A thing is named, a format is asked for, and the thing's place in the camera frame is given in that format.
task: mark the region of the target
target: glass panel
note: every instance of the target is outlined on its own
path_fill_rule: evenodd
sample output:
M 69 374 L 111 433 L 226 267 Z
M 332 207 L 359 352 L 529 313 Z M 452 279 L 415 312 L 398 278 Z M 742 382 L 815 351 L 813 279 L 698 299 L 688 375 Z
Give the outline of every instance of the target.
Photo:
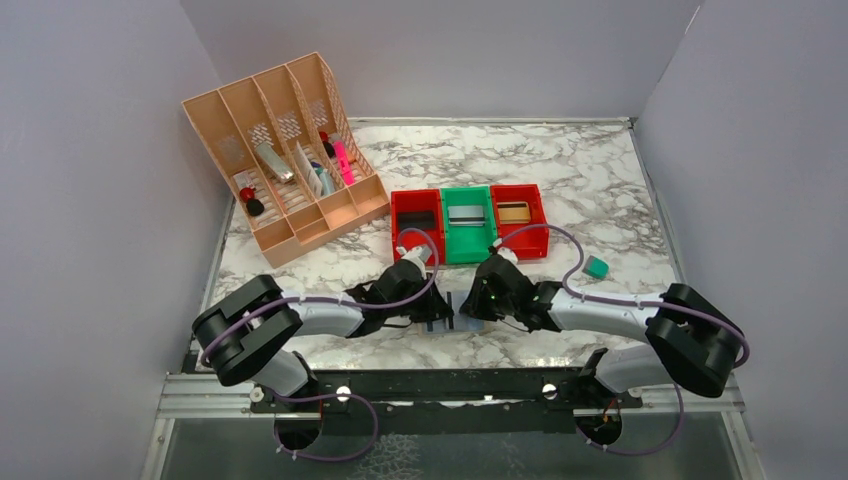
M 656 445 L 675 421 L 674 414 L 627 415 L 616 446 Z M 275 453 L 270 420 L 178 420 L 173 435 L 165 479 L 741 478 L 717 413 L 687 414 L 677 442 L 646 457 L 603 454 L 586 446 L 578 435 L 386 435 L 360 459 L 333 464 L 292 461 L 289 455 Z M 365 441 L 363 437 L 321 437 L 309 451 L 343 455 Z

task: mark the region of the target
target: small card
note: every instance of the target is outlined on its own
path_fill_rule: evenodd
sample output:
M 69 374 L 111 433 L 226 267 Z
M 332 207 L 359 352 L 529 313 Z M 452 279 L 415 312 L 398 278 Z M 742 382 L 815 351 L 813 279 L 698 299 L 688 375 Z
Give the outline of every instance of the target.
M 530 207 L 527 202 L 498 203 L 497 209 L 502 225 L 530 223 Z
M 448 207 L 448 223 L 454 226 L 482 227 L 486 224 L 482 205 Z
M 436 215 L 430 211 L 398 213 L 397 222 L 398 231 L 406 228 L 417 228 L 419 230 L 436 229 Z

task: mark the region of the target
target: red cap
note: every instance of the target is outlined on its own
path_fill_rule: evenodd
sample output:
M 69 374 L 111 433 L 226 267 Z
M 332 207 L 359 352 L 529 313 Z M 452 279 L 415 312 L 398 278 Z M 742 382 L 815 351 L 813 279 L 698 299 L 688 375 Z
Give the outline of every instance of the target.
M 253 189 L 250 188 L 250 187 L 244 187 L 241 190 L 239 190 L 239 197 L 241 197 L 241 200 L 243 202 L 247 202 L 248 200 L 250 200 L 251 198 L 254 198 L 255 196 L 256 196 L 256 192 L 254 192 Z

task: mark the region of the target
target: black cap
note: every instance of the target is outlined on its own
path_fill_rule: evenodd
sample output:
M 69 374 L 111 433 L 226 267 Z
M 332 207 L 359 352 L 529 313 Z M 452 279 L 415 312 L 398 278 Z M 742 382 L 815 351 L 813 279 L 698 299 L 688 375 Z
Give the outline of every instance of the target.
M 330 142 L 324 142 L 324 150 L 327 151 L 327 156 L 333 158 L 336 156 L 336 149 L 330 145 Z
M 255 198 L 251 198 L 244 202 L 244 204 L 247 206 L 247 213 L 249 213 L 252 217 L 258 217 L 265 211 L 265 205 L 262 205 L 262 202 Z

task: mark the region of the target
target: white marble tabletop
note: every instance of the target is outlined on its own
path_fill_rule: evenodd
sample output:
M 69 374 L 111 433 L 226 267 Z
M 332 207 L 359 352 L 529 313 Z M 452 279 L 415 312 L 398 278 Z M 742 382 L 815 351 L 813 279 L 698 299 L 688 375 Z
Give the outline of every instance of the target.
M 550 223 L 573 232 L 610 266 L 575 285 L 647 293 L 674 281 L 660 226 L 623 125 L 360 126 L 354 136 L 388 191 L 535 183 Z M 283 289 L 338 292 L 376 278 L 392 262 L 389 216 L 274 269 L 259 252 L 241 209 L 227 232 L 212 303 L 261 273 Z M 560 279 L 574 247 L 551 234 L 548 257 L 519 268 L 533 281 Z M 468 290 L 475 265 L 439 272 L 441 292 Z M 497 322 L 483 333 L 424 336 L 383 329 L 358 339 L 294 338 L 285 348 L 312 368 L 469 368 L 580 365 L 596 348 L 631 342 L 600 333 L 519 332 Z

